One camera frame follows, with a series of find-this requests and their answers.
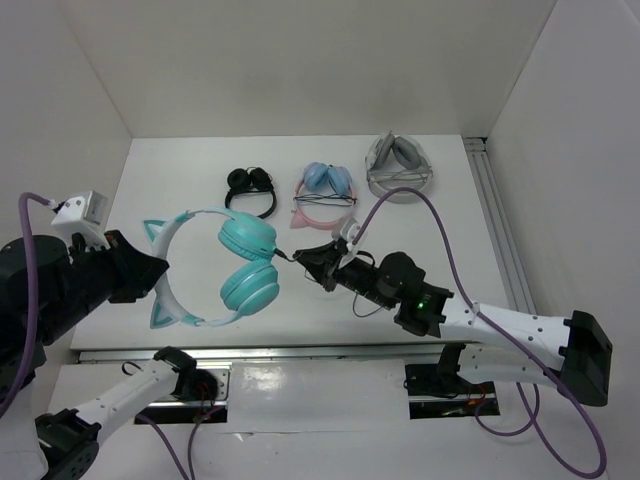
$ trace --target pink cat ear headphones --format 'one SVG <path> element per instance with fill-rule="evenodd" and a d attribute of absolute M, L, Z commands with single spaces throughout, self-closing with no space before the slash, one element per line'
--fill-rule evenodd
<path fill-rule="evenodd" d="M 303 189 L 310 192 L 318 192 L 327 183 L 334 191 L 332 195 L 301 195 Z M 319 222 L 306 216 L 300 206 L 304 203 L 324 204 L 321 200 L 335 200 L 344 202 L 342 207 L 347 208 L 347 212 L 337 220 L 332 222 Z M 304 169 L 302 179 L 296 186 L 293 197 L 293 218 L 291 219 L 291 228 L 311 227 L 317 230 L 333 230 L 344 218 L 351 215 L 355 207 L 357 198 L 353 189 L 353 181 L 349 170 L 345 167 L 334 167 L 333 165 L 325 165 L 324 163 L 313 162 Z"/>

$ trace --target headphone cushion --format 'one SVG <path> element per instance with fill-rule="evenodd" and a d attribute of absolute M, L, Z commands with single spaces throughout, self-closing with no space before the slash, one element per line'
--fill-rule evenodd
<path fill-rule="evenodd" d="M 331 167 L 327 173 L 329 184 L 338 195 L 348 195 L 351 186 L 351 174 L 345 167 Z"/>
<path fill-rule="evenodd" d="M 398 163 L 407 170 L 417 170 L 422 165 L 418 149 L 406 138 L 397 137 L 392 148 Z"/>
<path fill-rule="evenodd" d="M 391 153 L 391 148 L 393 147 L 393 144 L 395 142 L 395 137 L 391 132 L 389 132 L 379 142 L 380 146 L 378 147 L 378 155 L 376 156 L 375 162 L 373 162 L 373 165 L 371 166 L 372 170 L 380 169 L 385 164 L 387 158 L 389 158 L 389 154 Z"/>
<path fill-rule="evenodd" d="M 248 213 L 234 212 L 225 220 L 218 240 L 247 260 L 271 259 L 276 249 L 276 230 L 264 220 Z"/>
<path fill-rule="evenodd" d="M 227 177 L 227 184 L 233 190 L 249 188 L 251 186 L 251 177 L 243 168 L 236 168 Z"/>
<path fill-rule="evenodd" d="M 240 268 L 222 285 L 220 297 L 229 310 L 253 315 L 280 292 L 278 271 L 268 260 L 255 260 Z"/>
<path fill-rule="evenodd" d="M 310 163 L 304 169 L 304 172 L 302 174 L 302 177 L 304 179 L 304 186 L 312 192 L 320 190 L 327 183 L 328 170 L 329 167 L 327 167 L 324 163 Z"/>
<path fill-rule="evenodd" d="M 249 172 L 251 183 L 260 191 L 273 189 L 273 182 L 269 174 L 262 168 L 257 167 Z"/>

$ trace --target white enclosure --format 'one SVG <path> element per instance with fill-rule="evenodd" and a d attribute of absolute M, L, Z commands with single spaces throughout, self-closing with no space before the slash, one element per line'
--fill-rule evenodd
<path fill-rule="evenodd" d="M 553 0 L 61 0 L 134 137 L 486 136 Z"/>
<path fill-rule="evenodd" d="M 109 227 L 149 251 L 142 217 L 221 204 L 226 174 L 256 165 L 278 188 L 272 222 L 280 248 L 320 245 L 328 241 L 326 232 L 288 229 L 292 187 L 304 165 L 348 166 L 362 220 L 375 201 L 363 172 L 373 136 L 387 129 L 414 134 L 434 163 L 429 195 L 442 210 L 471 295 L 506 306 L 512 285 L 505 272 L 523 265 L 522 289 L 537 312 L 591 312 L 609 334 L 610 404 L 590 413 L 603 432 L 610 477 L 637 476 L 640 0 L 0 4 L 0 246 L 20 236 L 20 192 L 61 200 L 95 189 L 114 202 Z M 479 139 L 467 142 L 465 151 L 467 137 L 488 137 L 486 151 Z M 467 155 L 484 163 L 476 170 Z M 485 190 L 492 172 L 499 195 Z M 266 200 L 240 202 L 258 209 Z M 34 231 L 50 234 L 50 214 L 32 210 Z M 496 215 L 511 230 L 498 231 Z M 220 225 L 215 218 L 193 220 L 170 254 L 178 294 L 205 316 L 208 308 L 208 316 L 222 309 L 217 291 L 242 264 L 217 242 Z M 400 229 L 411 232 L 408 242 L 396 241 Z M 505 267 L 505 244 L 514 255 L 518 247 L 522 265 Z M 427 281 L 452 288 L 442 244 L 422 205 L 383 207 L 366 245 L 379 258 L 405 250 L 427 271 Z M 200 264 L 194 251 L 207 260 Z M 297 266 L 278 267 L 281 298 L 230 329 L 152 332 L 150 296 L 136 305 L 100 308 L 78 326 L 73 349 L 84 358 L 115 358 L 122 354 L 116 350 L 169 343 L 230 349 L 433 341 L 403 332 L 387 312 L 356 319 L 351 294 L 327 297 Z M 187 285 L 192 275 L 195 288 Z M 303 297 L 321 314 L 309 313 Z M 370 306 L 363 301 L 358 310 Z M 363 335 L 358 329 L 365 327 Z M 49 362 L 37 372 L 38 413 L 46 409 L 61 365 L 75 361 L 70 342 L 67 336 L 49 348 Z M 353 363 L 347 365 L 370 366 Z M 397 373 L 395 367 L 384 368 Z M 336 368 L 343 385 L 348 370 Z M 56 411 L 119 378 L 114 365 L 66 365 L 62 372 L 51 405 Z M 291 378 L 306 375 L 301 372 Z M 198 478 L 571 478 L 532 432 L 503 441 L 468 418 L 406 421 L 404 391 L 392 377 L 385 379 L 391 397 L 385 397 L 389 411 L 380 422 L 372 418 L 380 404 L 373 403 L 354 406 L 352 423 L 340 431 L 334 424 L 326 431 L 325 423 L 324 430 L 281 435 L 269 424 L 250 438 L 259 429 L 236 427 L 233 419 L 219 430 L 203 428 Z M 362 392 L 371 395 L 369 388 Z M 499 385 L 496 422 L 504 428 L 524 421 L 514 392 Z M 338 400 L 353 392 L 340 393 L 345 396 Z M 572 463 L 593 466 L 595 447 L 579 417 L 554 392 L 545 390 L 543 398 L 541 423 L 552 442 Z M 245 420 L 273 412 L 240 407 L 230 403 L 230 413 L 242 411 Z M 299 412 L 311 420 L 326 413 Z M 187 426 L 166 427 L 182 457 Z M 88 478 L 175 478 L 152 435 L 146 427 L 124 427 Z M 371 448 L 364 447 L 367 441 Z M 209 449 L 215 450 L 211 458 Z M 390 469 L 390 456 L 401 459 L 403 469 Z M 149 457 L 161 460 L 140 460 Z"/>

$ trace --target blue headphones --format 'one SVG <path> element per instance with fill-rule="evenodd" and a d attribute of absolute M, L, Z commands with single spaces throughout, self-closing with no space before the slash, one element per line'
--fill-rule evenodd
<path fill-rule="evenodd" d="M 175 298 L 165 273 L 155 286 L 156 301 L 151 311 L 151 328 L 177 322 L 193 326 L 219 327 L 259 312 L 275 300 L 280 292 L 278 271 L 271 264 L 276 249 L 276 231 L 248 213 L 226 208 L 187 210 L 172 220 L 144 220 L 144 231 L 151 242 L 152 255 L 166 260 L 169 245 L 178 229 L 199 213 L 219 213 L 229 217 L 222 225 L 218 240 L 249 263 L 224 282 L 220 297 L 232 313 L 219 320 L 205 320 L 189 313 Z"/>
<path fill-rule="evenodd" d="M 320 190 L 328 181 L 338 195 L 349 195 L 352 180 L 349 170 L 345 167 L 313 162 L 307 165 L 302 176 L 304 186 L 312 192 Z"/>

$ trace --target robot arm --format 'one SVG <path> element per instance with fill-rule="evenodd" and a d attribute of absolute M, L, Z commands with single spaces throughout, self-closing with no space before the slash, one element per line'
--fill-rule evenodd
<path fill-rule="evenodd" d="M 196 400 L 198 387 L 203 385 L 216 394 L 218 382 L 208 371 L 198 370 L 196 361 L 181 350 L 166 347 L 142 370 L 99 397 L 56 415 L 39 417 L 36 431 L 49 465 L 43 478 L 80 478 L 100 446 L 150 403 L 169 395 L 182 401 Z"/>
<path fill-rule="evenodd" d="M 593 316 L 575 311 L 571 318 L 543 317 L 477 302 L 470 308 L 460 294 L 425 282 L 425 271 L 403 252 L 387 255 L 379 266 L 358 258 L 349 243 L 353 228 L 345 224 L 334 232 L 333 242 L 298 250 L 293 258 L 326 291 L 342 285 L 386 309 L 399 306 L 394 321 L 406 331 L 458 342 L 445 347 L 441 376 L 553 386 L 513 343 L 478 317 L 484 313 L 540 358 L 580 403 L 607 404 L 612 345 Z"/>
<path fill-rule="evenodd" d="M 100 397 L 34 423 L 31 382 L 50 345 L 95 308 L 144 298 L 169 268 L 131 246 L 117 230 L 102 232 L 106 199 L 95 192 L 75 195 L 59 206 L 52 223 L 62 240 L 34 238 L 39 312 L 34 355 L 22 390 L 0 418 L 0 468 L 6 479 L 80 478 L 99 446 L 149 403 L 167 395 L 199 398 L 196 385 L 215 392 L 217 382 L 184 352 L 167 347 L 131 378 Z M 25 339 L 27 311 L 23 239 L 0 249 L 0 400 L 16 378 Z"/>

